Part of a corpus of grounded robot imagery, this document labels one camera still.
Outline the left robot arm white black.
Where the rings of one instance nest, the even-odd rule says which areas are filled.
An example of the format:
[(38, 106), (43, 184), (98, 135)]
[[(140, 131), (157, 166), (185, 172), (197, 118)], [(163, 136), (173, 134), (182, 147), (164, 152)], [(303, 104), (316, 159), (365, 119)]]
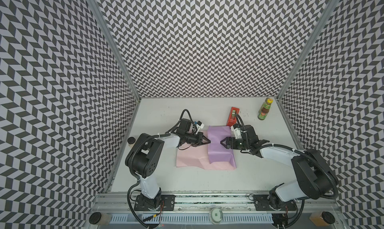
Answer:
[(138, 137), (125, 159), (125, 165), (141, 187), (138, 199), (145, 207), (156, 209), (162, 203), (161, 188), (152, 174), (158, 166), (163, 149), (179, 148), (185, 143), (191, 147), (199, 147), (208, 145), (211, 141), (203, 132), (196, 134), (168, 132), (152, 136), (143, 133)]

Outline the pink wrapping paper sheet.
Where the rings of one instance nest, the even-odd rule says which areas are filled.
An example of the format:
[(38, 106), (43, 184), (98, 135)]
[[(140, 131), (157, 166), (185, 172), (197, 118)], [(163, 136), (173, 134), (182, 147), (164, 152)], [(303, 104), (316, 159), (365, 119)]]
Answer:
[(237, 168), (234, 151), (221, 141), (232, 136), (229, 126), (210, 126), (203, 132), (211, 142), (199, 147), (182, 146), (177, 152), (176, 167), (198, 167), (204, 170), (231, 171)]

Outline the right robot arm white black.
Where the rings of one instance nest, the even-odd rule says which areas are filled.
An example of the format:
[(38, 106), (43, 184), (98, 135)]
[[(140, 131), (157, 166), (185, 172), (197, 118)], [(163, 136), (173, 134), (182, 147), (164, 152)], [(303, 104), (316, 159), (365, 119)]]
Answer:
[(326, 160), (316, 149), (298, 150), (289, 146), (260, 140), (250, 125), (235, 125), (234, 137), (226, 137), (220, 144), (226, 149), (239, 150), (259, 158), (270, 159), (292, 168), (295, 179), (275, 186), (267, 200), (274, 210), (293, 200), (336, 199), (338, 179)]

